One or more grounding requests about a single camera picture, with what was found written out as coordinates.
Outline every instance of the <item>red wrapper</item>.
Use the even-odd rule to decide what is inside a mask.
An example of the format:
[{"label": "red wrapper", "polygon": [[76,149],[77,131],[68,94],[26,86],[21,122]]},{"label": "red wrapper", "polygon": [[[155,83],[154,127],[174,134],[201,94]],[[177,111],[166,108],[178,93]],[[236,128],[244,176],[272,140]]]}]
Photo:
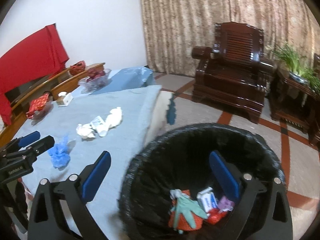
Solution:
[{"label": "red wrapper", "polygon": [[29,111],[27,112],[27,118],[31,119],[35,114],[35,111],[41,111],[44,109],[45,104],[49,100],[49,94],[45,93],[37,99],[33,99],[30,103]]},{"label": "red wrapper", "polygon": [[224,218],[228,212],[221,212],[219,213],[220,209],[214,208],[209,211],[209,217],[206,219],[206,221],[209,224],[215,225],[218,223],[222,218]]}]

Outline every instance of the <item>floor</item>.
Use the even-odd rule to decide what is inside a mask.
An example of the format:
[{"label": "floor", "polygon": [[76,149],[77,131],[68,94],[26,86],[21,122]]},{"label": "floor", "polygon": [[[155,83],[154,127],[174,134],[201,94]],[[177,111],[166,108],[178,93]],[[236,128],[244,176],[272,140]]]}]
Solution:
[{"label": "floor", "polygon": [[154,73],[154,77],[163,90],[175,93],[176,97],[176,123],[167,126],[167,130],[193,123],[218,122],[257,133],[266,140],[281,160],[288,185],[293,239],[300,239],[314,220],[320,199],[320,153],[308,143],[308,135],[286,122],[273,121],[266,98],[259,124],[254,124],[230,107],[192,102],[192,77],[165,73]]}]

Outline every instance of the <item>green plant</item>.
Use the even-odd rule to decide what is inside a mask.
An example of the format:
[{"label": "green plant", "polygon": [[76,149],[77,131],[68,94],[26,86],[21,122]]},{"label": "green plant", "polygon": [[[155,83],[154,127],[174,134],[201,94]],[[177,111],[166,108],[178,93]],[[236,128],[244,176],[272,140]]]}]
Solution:
[{"label": "green plant", "polygon": [[320,94],[320,79],[315,76],[312,69],[308,68],[308,71],[306,71],[302,77],[309,81],[311,89],[313,89],[317,94]]},{"label": "green plant", "polygon": [[273,53],[279,60],[286,64],[289,71],[298,76],[302,76],[304,74],[305,67],[301,66],[301,57],[293,46],[289,45],[288,43],[285,43],[283,47],[276,45],[276,49],[273,50]]},{"label": "green plant", "polygon": [[285,43],[283,47],[276,45],[276,49],[273,50],[275,56],[286,64],[289,71],[294,74],[303,77],[309,81],[309,86],[316,93],[320,94],[320,79],[315,76],[313,69],[307,67],[305,64],[301,64],[301,57],[295,48],[288,43]]}]

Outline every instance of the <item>curtain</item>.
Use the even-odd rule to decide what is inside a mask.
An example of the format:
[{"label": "curtain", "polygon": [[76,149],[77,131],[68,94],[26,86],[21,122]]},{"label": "curtain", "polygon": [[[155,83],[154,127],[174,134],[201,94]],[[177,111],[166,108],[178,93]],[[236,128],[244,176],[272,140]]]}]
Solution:
[{"label": "curtain", "polygon": [[194,76],[194,46],[214,44],[214,24],[248,23],[264,30],[265,56],[283,42],[313,63],[320,27],[303,0],[141,0],[148,65],[159,72]]}]

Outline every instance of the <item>metal screw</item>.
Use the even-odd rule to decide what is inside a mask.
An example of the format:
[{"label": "metal screw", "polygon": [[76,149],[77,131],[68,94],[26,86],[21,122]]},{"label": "metal screw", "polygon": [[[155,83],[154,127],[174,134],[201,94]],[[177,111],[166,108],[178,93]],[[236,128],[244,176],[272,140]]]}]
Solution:
[{"label": "metal screw", "polygon": [[41,184],[41,185],[45,185],[47,182],[48,182],[47,179],[41,179],[40,184]]},{"label": "metal screw", "polygon": [[69,177],[69,179],[70,179],[71,181],[75,181],[76,179],[78,179],[78,175],[72,174],[72,175]]},{"label": "metal screw", "polygon": [[281,183],[281,179],[279,179],[279,178],[275,178],[274,181],[275,181],[276,184],[280,184]]},{"label": "metal screw", "polygon": [[251,180],[252,179],[252,176],[250,174],[248,174],[248,173],[244,174],[243,177],[244,177],[245,180]]}]

